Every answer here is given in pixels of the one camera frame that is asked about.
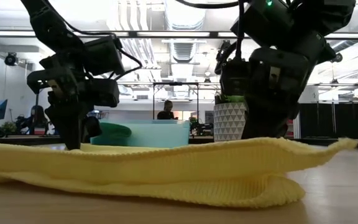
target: yellow cloth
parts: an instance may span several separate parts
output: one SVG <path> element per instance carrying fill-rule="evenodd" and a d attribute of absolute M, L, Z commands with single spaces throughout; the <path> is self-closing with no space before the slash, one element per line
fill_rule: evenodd
<path fill-rule="evenodd" d="M 342 139 L 327 149 L 315 149 L 286 139 L 258 138 L 175 149 L 84 145 L 82 150 L 57 151 L 0 144 L 0 182 L 261 208 L 304 196 L 286 172 L 322 165 L 356 145 Z"/>

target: table surface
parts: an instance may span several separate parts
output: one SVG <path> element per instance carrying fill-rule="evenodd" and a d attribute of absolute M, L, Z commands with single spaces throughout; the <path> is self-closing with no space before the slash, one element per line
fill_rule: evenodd
<path fill-rule="evenodd" d="M 292 172 L 306 190 L 297 203 L 226 209 L 135 197 L 69 194 L 26 184 L 0 185 L 0 223 L 358 223 L 358 150 L 324 166 Z"/>

